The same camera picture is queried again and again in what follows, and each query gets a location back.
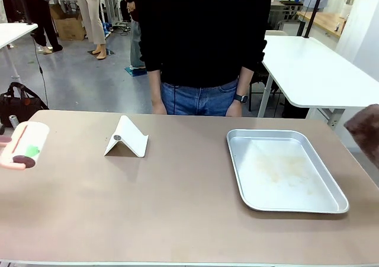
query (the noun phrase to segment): aluminum baking tray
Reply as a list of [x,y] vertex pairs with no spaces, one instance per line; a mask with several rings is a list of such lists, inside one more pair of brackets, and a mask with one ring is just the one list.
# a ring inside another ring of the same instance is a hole
[[242,200],[260,211],[342,214],[349,202],[301,133],[232,130],[227,143]]

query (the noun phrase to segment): gray floor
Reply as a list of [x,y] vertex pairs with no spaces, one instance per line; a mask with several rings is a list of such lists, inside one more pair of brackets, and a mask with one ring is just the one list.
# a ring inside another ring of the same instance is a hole
[[[11,54],[23,83],[44,99],[43,81],[31,37],[26,35],[15,41],[14,45]],[[109,36],[107,47],[116,52],[116,55],[108,56],[102,61],[97,61],[86,52],[93,49],[93,45],[87,40],[62,41],[62,46],[62,52],[38,54],[46,80],[50,109],[127,114],[151,112],[147,76],[132,78],[124,70],[130,65],[130,36]],[[5,92],[11,82],[11,72],[3,58],[1,61],[0,91]],[[255,91],[262,92],[263,85],[256,85]],[[256,117],[261,98],[261,94],[255,94],[252,112],[245,106],[243,115]],[[274,116],[277,98],[278,95],[269,100],[267,117]],[[279,117],[281,112],[282,106],[278,106],[276,116]]]

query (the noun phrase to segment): hand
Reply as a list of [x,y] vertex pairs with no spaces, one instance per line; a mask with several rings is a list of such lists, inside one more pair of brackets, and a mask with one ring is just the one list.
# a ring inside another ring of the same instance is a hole
[[136,9],[136,4],[134,2],[128,2],[126,5],[128,12],[132,12]]
[[153,114],[167,115],[167,110],[162,100],[157,103],[153,103]]
[[233,100],[226,111],[227,117],[242,117],[242,104],[238,100]]

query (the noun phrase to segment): wristwatch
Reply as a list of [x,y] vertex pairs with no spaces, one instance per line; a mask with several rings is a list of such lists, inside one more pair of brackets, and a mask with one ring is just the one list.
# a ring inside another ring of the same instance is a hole
[[238,100],[239,102],[246,104],[248,101],[248,96],[247,95],[238,95],[235,94],[235,100]]

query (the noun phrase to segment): handbag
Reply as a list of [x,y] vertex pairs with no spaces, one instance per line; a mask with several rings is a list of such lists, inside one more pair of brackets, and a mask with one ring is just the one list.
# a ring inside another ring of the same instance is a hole
[[[14,88],[20,90],[21,98],[14,96]],[[28,121],[38,110],[49,108],[41,98],[19,82],[10,84],[8,91],[0,95],[0,121],[6,127],[12,127],[10,115],[16,115],[18,121]]]

